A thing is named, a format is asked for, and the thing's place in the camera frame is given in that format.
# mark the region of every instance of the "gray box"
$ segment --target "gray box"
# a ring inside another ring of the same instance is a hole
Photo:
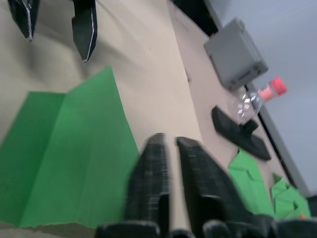
[[[268,70],[242,20],[231,21],[211,37],[204,47],[221,84],[230,91]]]

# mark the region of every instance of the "clear plastic bottle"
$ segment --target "clear plastic bottle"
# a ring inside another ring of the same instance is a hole
[[[228,103],[229,111],[238,123],[246,123],[257,115],[263,103],[287,92],[281,78],[275,78],[268,85],[257,91],[237,92]]]

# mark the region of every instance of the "folded green paper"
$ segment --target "folded green paper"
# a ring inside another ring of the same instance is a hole
[[[110,67],[67,94],[31,92],[0,148],[0,221],[120,221],[138,156]]]
[[[228,170],[246,209],[254,214],[274,216],[257,162],[240,149]]]
[[[271,193],[276,218],[299,218],[301,215],[310,218],[311,212],[307,199],[284,178],[278,175],[273,176],[275,185],[272,186]]]

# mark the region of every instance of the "red bottle cap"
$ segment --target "red bottle cap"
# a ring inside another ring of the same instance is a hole
[[[278,95],[282,95],[287,92],[287,88],[280,77],[273,79],[270,82],[270,85]]]

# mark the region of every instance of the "green cardboard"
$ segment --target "green cardboard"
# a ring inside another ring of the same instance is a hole
[[[276,218],[300,218],[300,215],[310,218],[311,212],[307,199],[284,178],[278,175],[273,176],[275,184],[271,188],[271,194]]]
[[[110,67],[67,94],[31,92],[0,148],[0,221],[118,222],[138,157]]]
[[[254,214],[274,216],[257,162],[240,149],[228,170],[246,209]]]

